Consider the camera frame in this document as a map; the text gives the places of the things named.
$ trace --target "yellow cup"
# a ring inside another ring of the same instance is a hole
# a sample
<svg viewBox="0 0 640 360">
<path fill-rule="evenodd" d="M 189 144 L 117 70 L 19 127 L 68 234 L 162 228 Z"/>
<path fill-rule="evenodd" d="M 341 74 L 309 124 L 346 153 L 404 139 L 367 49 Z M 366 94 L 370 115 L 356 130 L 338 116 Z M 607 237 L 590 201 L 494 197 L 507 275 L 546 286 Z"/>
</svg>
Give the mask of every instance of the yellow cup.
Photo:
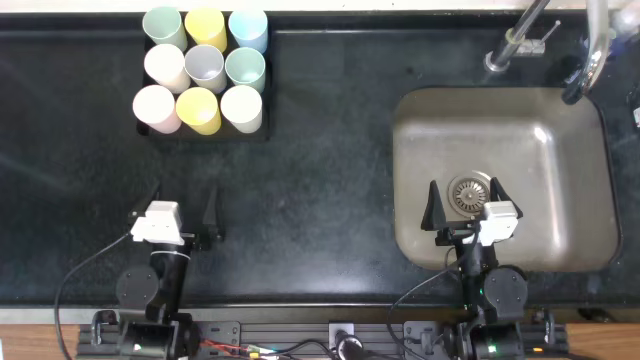
<svg viewBox="0 0 640 360">
<path fill-rule="evenodd" d="M 213 45 L 220 52 L 227 49 L 227 30 L 220 10 L 208 7 L 193 9 L 187 13 L 184 25 L 198 45 Z"/>
<path fill-rule="evenodd" d="M 205 88 L 195 87 L 183 92 L 176 101 L 176 113 L 201 135 L 215 134 L 222 125 L 218 99 Z"/>
</svg>

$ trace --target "sink basin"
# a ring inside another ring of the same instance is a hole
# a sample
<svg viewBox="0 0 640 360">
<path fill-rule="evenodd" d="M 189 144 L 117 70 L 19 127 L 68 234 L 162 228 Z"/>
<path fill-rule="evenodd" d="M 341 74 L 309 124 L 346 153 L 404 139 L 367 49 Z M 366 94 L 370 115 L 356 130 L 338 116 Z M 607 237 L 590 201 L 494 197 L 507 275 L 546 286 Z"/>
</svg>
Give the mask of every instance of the sink basin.
<svg viewBox="0 0 640 360">
<path fill-rule="evenodd" d="M 497 177 L 522 209 L 502 264 L 532 271 L 605 267 L 620 239 L 600 114 L 561 89 L 422 89 L 398 105 L 393 128 L 395 235 L 415 264 L 441 269 L 446 247 L 420 229 L 429 182 L 448 220 L 479 213 Z"/>
</svg>

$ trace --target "black countertop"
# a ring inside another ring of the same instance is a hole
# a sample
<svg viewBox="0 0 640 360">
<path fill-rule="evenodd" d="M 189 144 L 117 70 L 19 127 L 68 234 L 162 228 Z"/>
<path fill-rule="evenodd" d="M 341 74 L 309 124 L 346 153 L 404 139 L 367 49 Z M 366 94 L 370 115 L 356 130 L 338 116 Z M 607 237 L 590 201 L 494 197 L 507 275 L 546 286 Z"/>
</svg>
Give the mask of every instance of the black countertop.
<svg viewBox="0 0 640 360">
<path fill-rule="evenodd" d="M 227 239 L 193 256 L 185 306 L 394 300 L 434 273 L 394 240 L 395 106 L 427 86 L 562 86 L 568 73 L 556 68 L 581 53 L 586 21 L 559 17 L 543 58 L 489 77 L 482 58 L 516 15 L 271 16 L 271 139 L 199 144 L 135 131 L 140 15 L 4 17 L 0 304 L 50 305 L 67 271 L 127 230 L 127 212 L 156 179 L 185 214 L 214 183 L 223 190 Z M 545 15 L 531 35 L 556 18 Z M 529 273 L 530 305 L 640 304 L 640 135 L 626 102 L 638 63 L 636 46 L 605 67 L 591 96 L 604 116 L 620 255 L 596 272 Z M 148 251 L 113 250 L 68 285 L 64 302 L 115 304 L 117 276 Z M 442 277 L 415 301 L 459 305 L 458 288 Z"/>
</svg>

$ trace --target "plastic cup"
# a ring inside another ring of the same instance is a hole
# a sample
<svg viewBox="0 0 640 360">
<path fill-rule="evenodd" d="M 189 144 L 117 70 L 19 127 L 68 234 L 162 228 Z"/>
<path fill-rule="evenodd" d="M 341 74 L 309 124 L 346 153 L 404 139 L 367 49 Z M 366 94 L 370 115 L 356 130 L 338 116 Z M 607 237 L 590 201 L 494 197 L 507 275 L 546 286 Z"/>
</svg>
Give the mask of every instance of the plastic cup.
<svg viewBox="0 0 640 360">
<path fill-rule="evenodd" d="M 149 85 L 138 91 L 133 98 L 133 113 L 163 134 L 175 132 L 182 124 L 175 111 L 173 95 L 160 85 Z"/>
<path fill-rule="evenodd" d="M 259 93 L 264 90 L 266 63 L 257 50 L 246 47 L 233 50 L 224 68 L 234 84 L 251 86 Z"/>
<path fill-rule="evenodd" d="M 187 50 L 182 16 L 175 8 L 163 6 L 149 10 L 142 18 L 142 28 L 156 44 L 171 44 L 180 51 Z"/>
<path fill-rule="evenodd" d="M 219 94 L 227 87 L 224 57 L 211 45 L 198 45 L 187 51 L 184 68 L 198 86 Z"/>
<path fill-rule="evenodd" d="M 144 70 L 174 94 L 182 93 L 191 85 L 191 79 L 184 69 L 184 55 L 171 44 L 152 47 L 144 57 Z"/>
<path fill-rule="evenodd" d="M 229 30 L 238 45 L 267 51 L 269 32 L 267 14 L 261 10 L 234 11 L 229 17 Z"/>
<path fill-rule="evenodd" d="M 193 9 L 187 13 L 184 25 L 197 44 L 215 46 L 220 52 L 227 49 L 227 31 L 220 10 L 208 7 Z"/>
<path fill-rule="evenodd" d="M 222 95 L 220 109 L 224 117 L 240 132 L 250 134 L 262 125 L 262 97 L 256 89 L 234 86 Z"/>
<path fill-rule="evenodd" d="M 222 125 L 218 99 L 205 88 L 191 88 L 178 97 L 178 117 L 201 135 L 215 134 Z"/>
</svg>

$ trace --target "white cup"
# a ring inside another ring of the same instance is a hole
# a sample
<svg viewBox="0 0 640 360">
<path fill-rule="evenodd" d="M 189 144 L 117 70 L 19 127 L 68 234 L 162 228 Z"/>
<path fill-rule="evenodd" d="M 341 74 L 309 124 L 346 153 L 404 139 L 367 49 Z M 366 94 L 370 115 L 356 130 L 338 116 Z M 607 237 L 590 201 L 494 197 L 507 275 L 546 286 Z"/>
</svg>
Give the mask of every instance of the white cup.
<svg viewBox="0 0 640 360">
<path fill-rule="evenodd" d="M 219 94 L 227 87 L 224 57 L 212 45 L 194 46 L 184 57 L 184 68 L 198 86 Z"/>
<path fill-rule="evenodd" d="M 133 98 L 133 113 L 143 123 L 163 134 L 180 128 L 182 121 L 176 114 L 175 99 L 160 85 L 142 88 Z"/>
<path fill-rule="evenodd" d="M 264 54 L 269 41 L 267 14 L 261 10 L 234 11 L 229 16 L 229 30 L 238 45 Z"/>
<path fill-rule="evenodd" d="M 180 12 L 162 6 L 149 10 L 142 18 L 142 29 L 156 44 L 172 44 L 180 51 L 187 50 L 187 35 Z"/>
<path fill-rule="evenodd" d="M 262 125 L 262 97 L 247 85 L 234 86 L 222 95 L 222 115 L 240 132 L 250 134 Z"/>
<path fill-rule="evenodd" d="M 267 65 L 264 56 L 252 48 L 237 48 L 227 55 L 224 69 L 236 85 L 248 85 L 264 91 Z"/>
<path fill-rule="evenodd" d="M 184 92 L 191 85 L 191 79 L 184 69 L 184 55 L 171 44 L 152 47 L 144 57 L 144 70 L 174 94 Z"/>
</svg>

